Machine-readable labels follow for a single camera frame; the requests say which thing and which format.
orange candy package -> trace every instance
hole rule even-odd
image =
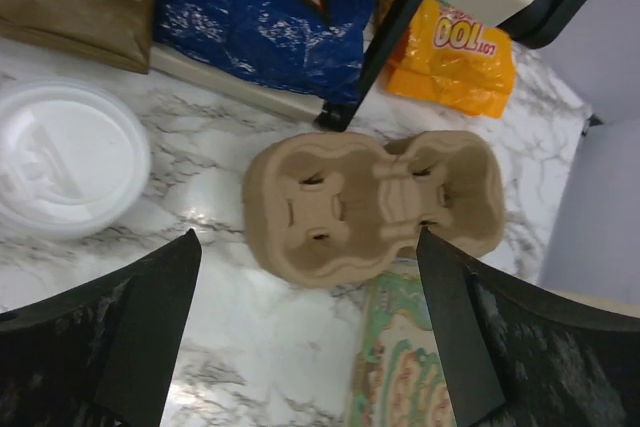
[[[495,118],[516,77],[509,36],[439,0],[424,0],[389,63],[387,91]]]

plastic container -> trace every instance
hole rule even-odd
[[[0,91],[0,222],[21,233],[99,232],[138,199],[150,165],[144,128],[104,90],[51,79]]]

brown molded pulp tray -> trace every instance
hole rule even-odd
[[[261,266],[305,287],[361,282],[414,257],[424,226],[474,256],[504,230],[490,147],[470,132],[425,132],[382,147],[353,133],[303,134],[249,167],[247,242]]]

white marble surface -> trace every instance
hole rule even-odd
[[[518,82],[501,120],[370,93],[352,130],[395,139],[466,129],[498,157],[507,230],[485,260],[535,281],[590,111],[540,59],[516,51]],[[158,73],[139,76],[0,40],[0,88],[68,76],[120,96],[148,130],[153,173],[115,226],[76,242],[0,227],[0,310],[117,269],[194,228],[203,261],[163,420],[183,426],[339,425],[363,292],[293,287],[262,271],[243,239],[240,186],[270,144],[311,131]]]

green patterned paper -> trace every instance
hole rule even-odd
[[[454,427],[417,267],[370,283],[346,427]]]

